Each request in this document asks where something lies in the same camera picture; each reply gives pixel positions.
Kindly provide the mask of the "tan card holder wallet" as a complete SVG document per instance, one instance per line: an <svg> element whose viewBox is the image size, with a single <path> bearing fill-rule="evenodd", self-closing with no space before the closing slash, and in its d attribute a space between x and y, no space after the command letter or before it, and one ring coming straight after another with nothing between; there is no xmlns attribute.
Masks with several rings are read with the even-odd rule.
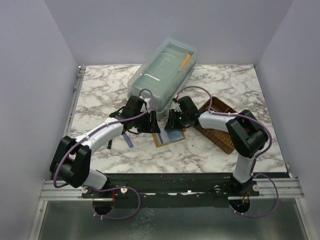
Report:
<svg viewBox="0 0 320 240"><path fill-rule="evenodd" d="M163 147L169 144L173 144L186 139L185 129L178 130L165 130L160 128L160 133L153 133L152 137L157 148Z"/></svg>

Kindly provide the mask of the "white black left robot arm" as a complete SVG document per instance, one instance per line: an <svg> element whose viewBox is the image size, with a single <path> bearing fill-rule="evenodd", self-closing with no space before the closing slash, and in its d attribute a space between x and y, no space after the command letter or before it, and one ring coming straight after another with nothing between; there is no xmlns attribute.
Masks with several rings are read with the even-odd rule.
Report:
<svg viewBox="0 0 320 240"><path fill-rule="evenodd" d="M91 168L91 157L109 141L132 128L139 133L160 132L156 111L138 96L130 96L125 106L111 113L102 124L89 132L75 138L63 137L49 167L54 187L88 187L99 197L107 197L111 191L108 177Z"/></svg>

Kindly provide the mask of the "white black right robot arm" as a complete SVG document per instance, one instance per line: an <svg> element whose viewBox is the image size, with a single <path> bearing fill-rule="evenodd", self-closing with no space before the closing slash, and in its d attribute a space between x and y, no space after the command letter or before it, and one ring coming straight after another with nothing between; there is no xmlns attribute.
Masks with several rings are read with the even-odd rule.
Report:
<svg viewBox="0 0 320 240"><path fill-rule="evenodd" d="M214 102L214 98L210 97L203 107L198 109L189 96L176 100L179 110L169 111L164 129L173 131L196 127L228 133L237 151L230 191L236 196L241 196L248 190L247 183L253 178L257 158L271 147L272 136L268 128L260 123L251 111L217 111L217 107L212 107Z"/></svg>

